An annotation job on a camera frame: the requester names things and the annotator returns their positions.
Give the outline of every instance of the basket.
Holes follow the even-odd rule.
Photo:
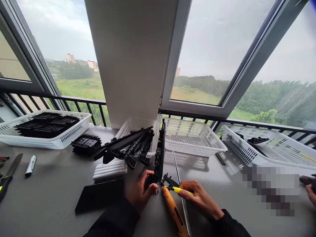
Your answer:
[[[205,123],[164,118],[165,148],[198,156],[211,156],[227,147]]]
[[[158,143],[159,128],[158,122],[156,120],[144,118],[128,118],[115,137],[119,139],[129,135],[131,131],[138,131],[141,128],[148,128],[150,126],[153,126],[155,135],[152,137],[150,150],[147,153],[146,157],[151,158],[152,156],[156,155]]]
[[[269,161],[279,165],[316,170],[316,150],[282,133],[239,125],[223,126],[223,140],[247,166],[259,166]],[[269,138],[270,140],[266,142],[256,144],[265,155],[254,149],[236,133],[242,134],[245,140],[253,137]]]
[[[23,137],[15,130],[14,126],[32,120],[31,117],[43,112],[59,113],[61,115],[70,115],[80,118],[80,121],[62,134],[54,138],[32,138]],[[39,110],[37,112],[18,117],[10,122],[0,123],[0,141],[16,146],[39,147],[48,149],[64,149],[73,140],[79,137],[89,126],[89,113],[59,111],[59,110]]]

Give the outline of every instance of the sleeve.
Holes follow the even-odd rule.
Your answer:
[[[139,217],[136,209],[124,197],[109,206],[84,237],[132,237]]]
[[[243,225],[233,219],[227,210],[222,209],[222,211],[224,216],[212,222],[217,236],[251,237]]]

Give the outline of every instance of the white marker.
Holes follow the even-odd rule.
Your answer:
[[[33,155],[31,157],[29,166],[27,167],[27,170],[26,170],[26,173],[25,173],[26,177],[30,177],[31,176],[31,174],[33,172],[34,165],[35,165],[35,161],[36,161],[36,155]]]

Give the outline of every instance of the cloudy sky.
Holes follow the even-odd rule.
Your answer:
[[[193,0],[180,75],[231,80],[275,0]],[[45,58],[94,60],[83,0],[17,0]],[[316,13],[311,1],[255,80],[316,81]]]

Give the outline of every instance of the desk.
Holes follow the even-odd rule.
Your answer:
[[[118,129],[90,126],[88,133],[109,142]],[[63,150],[6,146],[2,156],[10,156],[1,173],[6,174],[14,157],[23,153],[7,195],[0,204],[1,237],[81,237],[101,215],[102,210],[75,215],[75,207],[84,186],[93,184],[93,173],[102,159],[80,157],[72,153],[72,146]],[[33,174],[24,174],[33,154],[38,156]],[[305,190],[301,190],[301,202],[295,217],[276,217],[266,210],[260,197],[252,195],[251,189],[242,181],[242,161],[229,149],[223,158],[226,166],[215,156],[195,157],[175,153],[181,180],[197,179],[215,202],[226,208],[255,236],[307,236],[312,233],[316,218]],[[143,165],[138,162],[134,171],[125,176],[125,192],[135,183]],[[171,151],[165,151],[164,173],[176,179]],[[174,223],[167,211],[164,197],[159,192],[147,204],[134,236],[177,236]],[[182,213],[181,198],[173,195]],[[210,224],[187,203],[193,236],[210,236]]]

